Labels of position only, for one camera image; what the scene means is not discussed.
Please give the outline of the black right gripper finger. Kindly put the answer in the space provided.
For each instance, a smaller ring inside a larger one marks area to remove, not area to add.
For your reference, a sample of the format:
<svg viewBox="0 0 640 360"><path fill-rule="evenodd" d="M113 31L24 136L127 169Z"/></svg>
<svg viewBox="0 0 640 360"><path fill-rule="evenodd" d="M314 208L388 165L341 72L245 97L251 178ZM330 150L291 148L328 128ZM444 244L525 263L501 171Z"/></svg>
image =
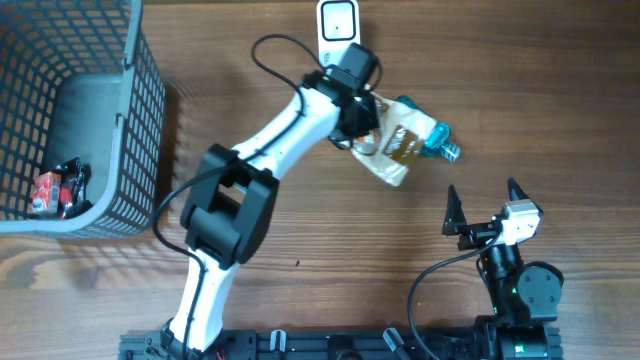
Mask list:
<svg viewBox="0 0 640 360"><path fill-rule="evenodd" d="M467 221L462 209L462 202L454 185L448 187L447 208L442 226L445 236L462 235L467 232Z"/></svg>
<svg viewBox="0 0 640 360"><path fill-rule="evenodd" d="M507 180L507 187L508 187L508 196L511 201L529 199L529 196L524 192L524 190L520 187L520 185L517 183L517 181L513 177L510 177Z"/></svg>

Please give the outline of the beige snack pouch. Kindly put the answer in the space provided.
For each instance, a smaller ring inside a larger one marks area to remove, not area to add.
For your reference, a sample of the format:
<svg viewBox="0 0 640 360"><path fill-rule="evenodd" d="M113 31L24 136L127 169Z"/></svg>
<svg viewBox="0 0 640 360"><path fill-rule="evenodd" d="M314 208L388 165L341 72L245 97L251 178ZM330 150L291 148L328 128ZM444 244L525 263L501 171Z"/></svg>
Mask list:
<svg viewBox="0 0 640 360"><path fill-rule="evenodd" d="M416 161L437 121L399 100L373 93L379 127L356 138L351 154L371 173L398 187Z"/></svg>

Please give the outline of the blue mouthwash bottle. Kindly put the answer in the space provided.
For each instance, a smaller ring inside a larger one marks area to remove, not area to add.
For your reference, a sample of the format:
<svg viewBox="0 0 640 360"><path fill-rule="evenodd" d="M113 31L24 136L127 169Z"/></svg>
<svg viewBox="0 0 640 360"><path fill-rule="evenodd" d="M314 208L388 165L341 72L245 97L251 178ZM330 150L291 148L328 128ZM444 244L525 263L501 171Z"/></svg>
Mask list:
<svg viewBox="0 0 640 360"><path fill-rule="evenodd" d="M409 164L418 157L432 158L436 156L441 156L454 163L459 158L461 150L449 140L450 137L450 126L436 121L429 136L421 147L417 148L418 138L406 128L399 126L392 131L383 154L400 164Z"/></svg>

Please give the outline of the black red snack packet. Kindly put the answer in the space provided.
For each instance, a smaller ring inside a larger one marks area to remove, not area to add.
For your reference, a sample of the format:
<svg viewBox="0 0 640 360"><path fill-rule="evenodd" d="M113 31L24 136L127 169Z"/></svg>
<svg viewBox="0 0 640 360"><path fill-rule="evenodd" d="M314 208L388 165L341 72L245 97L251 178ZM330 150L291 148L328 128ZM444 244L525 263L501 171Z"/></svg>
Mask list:
<svg viewBox="0 0 640 360"><path fill-rule="evenodd" d="M53 172L61 176L58 214L69 220L88 211L93 204L86 197L91 168L78 157L57 165Z"/></svg>

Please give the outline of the orange small box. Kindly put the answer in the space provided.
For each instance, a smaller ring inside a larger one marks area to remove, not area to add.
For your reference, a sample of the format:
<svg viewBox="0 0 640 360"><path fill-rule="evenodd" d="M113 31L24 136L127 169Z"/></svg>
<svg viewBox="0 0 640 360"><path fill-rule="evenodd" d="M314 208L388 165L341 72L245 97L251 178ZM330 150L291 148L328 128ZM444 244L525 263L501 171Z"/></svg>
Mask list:
<svg viewBox="0 0 640 360"><path fill-rule="evenodd" d="M61 175L55 172L46 172L36 178L32 197L33 214L49 215L58 211L61 180Z"/></svg>

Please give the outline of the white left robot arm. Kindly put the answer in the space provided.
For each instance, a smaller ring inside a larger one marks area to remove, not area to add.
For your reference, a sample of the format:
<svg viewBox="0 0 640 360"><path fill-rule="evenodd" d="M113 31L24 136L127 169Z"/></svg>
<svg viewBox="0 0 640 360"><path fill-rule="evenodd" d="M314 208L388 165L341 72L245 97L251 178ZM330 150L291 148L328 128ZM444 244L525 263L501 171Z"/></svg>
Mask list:
<svg viewBox="0 0 640 360"><path fill-rule="evenodd" d="M319 141L375 128L371 76L336 65L304 76L261 131L232 148L212 145L196 175L163 200L161 210L186 197L179 251L189 259L188 277L178 312L161 332L173 358L199 359L221 335L234 278L267 235L281 179Z"/></svg>

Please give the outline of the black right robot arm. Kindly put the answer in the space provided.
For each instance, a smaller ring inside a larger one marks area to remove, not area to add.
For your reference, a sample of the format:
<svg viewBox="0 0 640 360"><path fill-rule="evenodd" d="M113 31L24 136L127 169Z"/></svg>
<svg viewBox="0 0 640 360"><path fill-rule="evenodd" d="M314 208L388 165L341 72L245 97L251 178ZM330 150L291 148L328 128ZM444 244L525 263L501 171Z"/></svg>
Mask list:
<svg viewBox="0 0 640 360"><path fill-rule="evenodd" d="M442 234L459 237L458 249L477 250L476 268L494 314L479 316L472 328L473 359L561 359L557 320L564 276L549 263L522 260L519 245L537 235L544 212L515 179L509 200L488 222L470 224L454 186L448 188Z"/></svg>

